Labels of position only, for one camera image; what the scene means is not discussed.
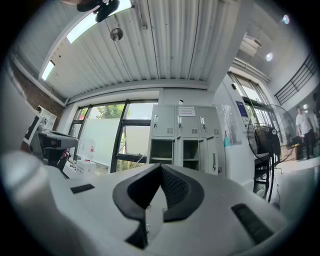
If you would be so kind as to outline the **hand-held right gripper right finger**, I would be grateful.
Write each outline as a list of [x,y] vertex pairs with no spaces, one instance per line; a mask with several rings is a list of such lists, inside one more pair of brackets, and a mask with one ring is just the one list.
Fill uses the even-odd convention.
[[283,238],[281,212],[230,179],[169,164],[159,179],[167,209],[153,255],[264,256]]

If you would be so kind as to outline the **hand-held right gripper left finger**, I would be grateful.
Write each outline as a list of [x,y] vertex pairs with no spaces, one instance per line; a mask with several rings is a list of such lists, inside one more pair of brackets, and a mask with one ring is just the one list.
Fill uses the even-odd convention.
[[58,256],[153,256],[146,209],[159,189],[151,164],[106,176],[66,179],[48,172]]

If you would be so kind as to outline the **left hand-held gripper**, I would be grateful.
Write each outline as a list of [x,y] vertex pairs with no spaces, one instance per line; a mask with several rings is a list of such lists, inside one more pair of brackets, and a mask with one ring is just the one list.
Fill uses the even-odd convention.
[[71,157],[70,149],[79,143],[74,136],[45,128],[45,118],[38,113],[29,126],[23,142],[30,153],[45,165],[58,168],[60,172],[63,172]]

